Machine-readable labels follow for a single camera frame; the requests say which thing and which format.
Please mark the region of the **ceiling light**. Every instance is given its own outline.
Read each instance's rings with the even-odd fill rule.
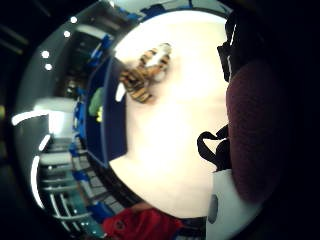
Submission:
[[[64,35],[65,37],[70,37],[71,33],[70,33],[69,31],[64,31],[64,32],[63,32],[63,35]]]
[[[50,134],[47,134],[41,141],[40,145],[39,145],[39,151],[43,151],[43,149],[46,147],[47,143],[50,140]]]
[[[47,63],[46,65],[44,65],[44,68],[50,71],[52,69],[52,65],[50,63]]]
[[[42,51],[42,52],[41,52],[41,56],[42,56],[43,58],[49,58],[49,57],[50,57],[50,53],[49,53],[48,51]]]
[[[78,21],[78,19],[74,16],[70,18],[70,22],[72,22],[72,23],[76,23],[77,21]]]

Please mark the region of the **stuffed tiger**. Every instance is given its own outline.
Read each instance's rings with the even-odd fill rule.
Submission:
[[[171,46],[162,43],[157,48],[146,51],[139,59],[138,66],[125,69],[119,81],[131,98],[140,103],[153,103],[155,97],[148,91],[152,81],[161,81],[169,66]]]

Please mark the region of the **person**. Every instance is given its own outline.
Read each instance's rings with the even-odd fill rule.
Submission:
[[[126,208],[102,223],[107,234],[105,239],[112,240],[172,240],[183,226],[180,219],[167,215],[146,202]]]

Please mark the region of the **blue chair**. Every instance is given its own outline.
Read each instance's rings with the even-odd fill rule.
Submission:
[[[143,18],[143,21],[146,21],[150,18],[153,18],[155,16],[165,13],[166,9],[162,6],[162,4],[154,4],[149,8],[141,9],[140,12],[143,12],[144,14],[146,14],[146,16]]]

